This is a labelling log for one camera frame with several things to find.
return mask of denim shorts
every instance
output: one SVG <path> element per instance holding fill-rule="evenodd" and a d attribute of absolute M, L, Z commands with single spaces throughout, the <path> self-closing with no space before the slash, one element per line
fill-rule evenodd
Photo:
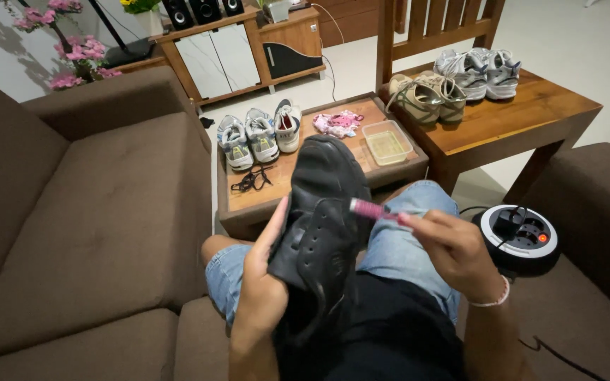
<path fill-rule="evenodd" d="M 393 213 L 405 212 L 423 216 L 437 209 L 458 216 L 458 205 L 436 182 L 420 180 L 385 204 Z M 206 266 L 209 296 L 232 325 L 237 311 L 244 256 L 249 245 L 232 245 L 220 250 Z M 378 277 L 411 282 L 433 295 L 444 313 L 455 324 L 460 293 L 450 288 L 436 273 L 417 239 L 409 229 L 393 220 L 379 220 L 371 230 L 365 257 L 357 266 Z"/>

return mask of marble pattern door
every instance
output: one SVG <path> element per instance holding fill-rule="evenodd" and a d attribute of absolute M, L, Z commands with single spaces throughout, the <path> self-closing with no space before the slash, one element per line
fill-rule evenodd
<path fill-rule="evenodd" d="M 211 32 L 202 32 L 175 43 L 201 98 L 204 99 L 215 98 L 233 91 L 210 34 Z"/>
<path fill-rule="evenodd" d="M 232 24 L 211 32 L 211 40 L 222 63 L 232 91 L 255 86 L 260 82 L 249 39 L 243 24 Z"/>

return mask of white bracelet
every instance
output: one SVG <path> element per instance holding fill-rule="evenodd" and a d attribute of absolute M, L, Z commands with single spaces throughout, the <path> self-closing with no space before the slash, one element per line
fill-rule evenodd
<path fill-rule="evenodd" d="M 500 297 L 500 299 L 496 300 L 493 303 L 472 303 L 472 302 L 470 302 L 470 304 L 475 307 L 493 307 L 493 306 L 500 306 L 501 304 L 503 304 L 508 299 L 508 296 L 510 295 L 510 282 L 508 282 L 508 279 L 505 278 L 503 275 L 501 275 L 501 277 L 503 277 L 503 281 L 505 282 L 505 292 Z"/>

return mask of clear plastic box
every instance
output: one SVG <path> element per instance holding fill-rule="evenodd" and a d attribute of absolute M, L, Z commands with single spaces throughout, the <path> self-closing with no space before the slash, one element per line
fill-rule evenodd
<path fill-rule="evenodd" d="M 413 151 L 406 135 L 394 121 L 369 124 L 362 127 L 361 132 L 378 165 L 400 163 Z"/>

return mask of wooden coffee table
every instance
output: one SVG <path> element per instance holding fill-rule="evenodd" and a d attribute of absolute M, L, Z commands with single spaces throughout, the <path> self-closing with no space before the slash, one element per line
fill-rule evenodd
<path fill-rule="evenodd" d="M 525 70 L 516 91 L 509 102 L 469 104 L 457 126 L 421 126 L 396 104 L 390 110 L 430 157 L 428 178 L 448 194 L 462 172 L 536 149 L 504 198 L 517 204 L 550 158 L 573 147 L 602 105 Z M 390 99 L 388 84 L 378 95 Z"/>
<path fill-rule="evenodd" d="M 347 137 L 342 141 L 359 162 L 372 191 L 396 189 L 408 182 L 424 178 L 428 157 L 406 131 L 405 134 L 413 145 L 413 152 L 409 153 L 405 161 L 379 167 L 373 159 L 366 144 L 366 139 L 361 133 L 361 127 L 388 119 L 397 121 L 392 116 L 388 117 L 383 108 L 383 103 L 375 93 L 367 93 L 304 110 L 300 122 L 300 143 L 302 144 L 306 137 L 318 134 L 317 129 L 312 125 L 312 118 L 315 115 L 335 114 L 343 110 L 350 110 L 353 113 L 364 115 L 364 120 L 361 121 L 361 126 L 357 130 L 357 136 Z M 265 171 L 272 185 L 265 184 L 261 190 L 251 189 L 240 193 L 239 191 L 232 191 L 231 186 L 241 182 L 247 172 L 233 171 L 225 161 L 224 152 L 218 150 L 218 216 L 220 223 L 231 237 L 248 240 L 257 238 L 275 211 L 279 199 L 288 195 L 291 191 L 291 175 L 297 157 L 298 151 L 293 153 L 282 152 L 277 161 L 270 164 L 272 168 Z"/>

